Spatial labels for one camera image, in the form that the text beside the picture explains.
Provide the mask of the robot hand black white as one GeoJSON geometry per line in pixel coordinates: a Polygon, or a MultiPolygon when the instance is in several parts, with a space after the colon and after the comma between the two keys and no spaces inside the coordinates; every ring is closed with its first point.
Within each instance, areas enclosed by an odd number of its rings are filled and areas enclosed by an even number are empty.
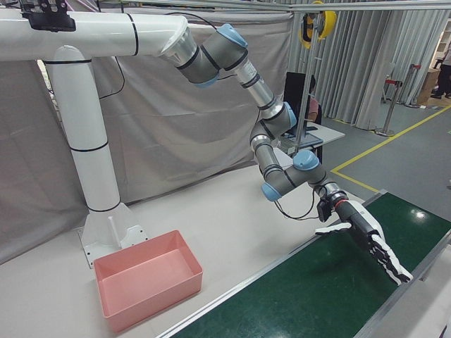
{"type": "Polygon", "coordinates": [[[372,255],[397,285],[408,283],[413,279],[412,274],[402,266],[386,242],[381,224],[361,203],[342,199],[334,205],[334,210],[339,216],[340,223],[317,228],[316,235],[348,232],[358,245],[372,255]]]}

